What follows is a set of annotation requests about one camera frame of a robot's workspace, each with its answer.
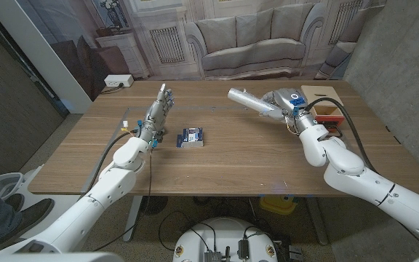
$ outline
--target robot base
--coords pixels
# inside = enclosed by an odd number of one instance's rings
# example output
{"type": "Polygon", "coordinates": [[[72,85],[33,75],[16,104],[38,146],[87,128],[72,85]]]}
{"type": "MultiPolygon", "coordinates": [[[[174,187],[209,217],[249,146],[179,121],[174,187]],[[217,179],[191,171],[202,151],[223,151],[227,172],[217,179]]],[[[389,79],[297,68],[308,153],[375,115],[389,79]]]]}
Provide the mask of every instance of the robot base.
{"type": "MultiPolygon", "coordinates": [[[[230,248],[230,260],[222,258],[222,261],[277,261],[273,242],[263,233],[248,238],[249,259],[243,260],[239,258],[239,241],[243,239],[245,229],[249,226],[253,226],[251,223],[237,218],[210,218],[202,223],[196,224],[192,229],[200,234],[211,251],[214,251],[214,243],[217,248],[216,252],[221,252],[222,256],[226,255],[226,248],[230,248]],[[212,229],[202,223],[213,227],[216,233],[216,243],[212,229]]],[[[247,229],[247,236],[250,236],[255,232],[260,232],[260,229],[257,229],[256,227],[249,228],[247,229]]],[[[175,245],[173,262],[206,262],[208,261],[208,254],[207,259],[205,259],[205,253],[207,252],[207,247],[201,238],[192,230],[188,230],[179,238],[175,245]]]]}

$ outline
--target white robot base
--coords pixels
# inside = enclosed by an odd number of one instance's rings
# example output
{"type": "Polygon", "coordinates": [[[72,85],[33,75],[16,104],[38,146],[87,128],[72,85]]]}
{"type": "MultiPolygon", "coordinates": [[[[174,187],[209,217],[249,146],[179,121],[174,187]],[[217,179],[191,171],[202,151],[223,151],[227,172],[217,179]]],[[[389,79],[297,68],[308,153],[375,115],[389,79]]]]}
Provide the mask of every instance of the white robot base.
{"type": "Polygon", "coordinates": [[[210,218],[196,224],[192,229],[198,233],[201,238],[191,229],[184,233],[175,245],[173,262],[205,262],[221,261],[221,259],[223,259],[223,261],[231,262],[277,261],[274,244],[269,237],[256,226],[241,219],[225,217],[210,218]],[[212,229],[209,226],[204,225],[204,223],[213,227],[216,240],[212,229]],[[248,238],[245,244],[247,245],[240,247],[239,242],[244,238],[246,229],[245,235],[248,238]],[[228,255],[230,256],[230,259],[228,260],[225,258],[227,248],[228,255]],[[244,249],[243,254],[248,255],[248,258],[242,257],[242,251],[240,249],[244,249]]]}

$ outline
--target power strip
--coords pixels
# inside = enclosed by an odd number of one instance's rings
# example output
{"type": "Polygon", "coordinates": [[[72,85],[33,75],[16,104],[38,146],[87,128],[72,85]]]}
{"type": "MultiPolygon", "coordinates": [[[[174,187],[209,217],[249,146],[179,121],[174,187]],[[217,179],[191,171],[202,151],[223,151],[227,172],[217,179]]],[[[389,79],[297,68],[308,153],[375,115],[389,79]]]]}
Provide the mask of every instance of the power strip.
{"type": "Polygon", "coordinates": [[[121,83],[124,87],[130,87],[134,82],[132,75],[108,75],[105,78],[105,84],[107,87],[118,87],[121,83]]]}

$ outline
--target shoe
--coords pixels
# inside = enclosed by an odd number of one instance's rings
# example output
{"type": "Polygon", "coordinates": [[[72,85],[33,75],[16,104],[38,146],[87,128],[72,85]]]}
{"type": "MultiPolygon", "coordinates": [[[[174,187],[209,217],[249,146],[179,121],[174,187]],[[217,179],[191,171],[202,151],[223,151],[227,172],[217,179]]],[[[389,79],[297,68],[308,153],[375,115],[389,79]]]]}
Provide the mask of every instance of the shoe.
{"type": "Polygon", "coordinates": [[[14,230],[6,236],[0,238],[0,245],[20,237],[22,234],[32,229],[36,224],[40,223],[51,211],[55,201],[53,199],[43,199],[22,213],[22,220],[14,230]]]}
{"type": "Polygon", "coordinates": [[[6,204],[12,206],[15,212],[19,212],[23,206],[23,195],[22,194],[13,194],[8,199],[4,200],[6,204]]]}

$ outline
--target radiator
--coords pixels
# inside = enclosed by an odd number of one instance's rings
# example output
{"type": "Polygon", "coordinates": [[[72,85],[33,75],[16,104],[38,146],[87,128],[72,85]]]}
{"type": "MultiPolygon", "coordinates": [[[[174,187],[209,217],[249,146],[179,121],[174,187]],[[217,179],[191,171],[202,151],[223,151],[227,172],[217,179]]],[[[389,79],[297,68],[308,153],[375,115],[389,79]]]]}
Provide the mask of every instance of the radiator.
{"type": "Polygon", "coordinates": [[[335,44],[339,41],[340,35],[344,32],[347,28],[348,24],[360,7],[362,6],[363,1],[348,1],[345,3],[340,4],[339,6],[339,13],[338,18],[335,20],[334,30],[332,31],[331,39],[329,40],[329,44],[335,44]]]}
{"type": "Polygon", "coordinates": [[[185,61],[176,26],[150,30],[150,35],[161,63],[185,61]]]}

